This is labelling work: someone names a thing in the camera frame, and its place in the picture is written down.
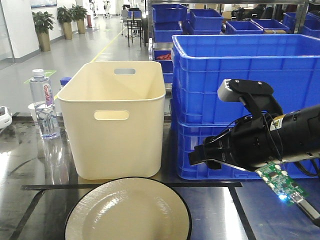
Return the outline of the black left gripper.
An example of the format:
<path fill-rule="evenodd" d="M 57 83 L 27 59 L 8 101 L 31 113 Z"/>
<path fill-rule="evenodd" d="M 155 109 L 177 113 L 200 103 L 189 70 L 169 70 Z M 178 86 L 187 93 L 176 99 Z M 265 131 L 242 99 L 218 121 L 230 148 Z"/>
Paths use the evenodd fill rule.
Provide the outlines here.
<path fill-rule="evenodd" d="M 215 137 L 207 137 L 202 145 L 188 153 L 190 166 L 217 162 L 238 169 L 255 171 L 269 162 L 283 160 L 283 141 L 278 130 L 270 130 L 273 115 L 259 119 L 242 117 L 236 125 Z"/>

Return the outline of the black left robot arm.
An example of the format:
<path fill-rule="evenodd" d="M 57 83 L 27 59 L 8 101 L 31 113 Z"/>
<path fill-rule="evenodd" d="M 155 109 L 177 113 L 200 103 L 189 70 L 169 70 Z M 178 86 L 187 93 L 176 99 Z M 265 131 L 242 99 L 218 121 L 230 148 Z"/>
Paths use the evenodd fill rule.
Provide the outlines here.
<path fill-rule="evenodd" d="M 239 118 L 234 127 L 206 137 L 188 154 L 191 166 L 205 163 L 217 169 L 224 164 L 250 172 L 270 162 L 294 163 L 319 157 L 319 105 L 279 116 L 266 112 L 259 119 Z"/>

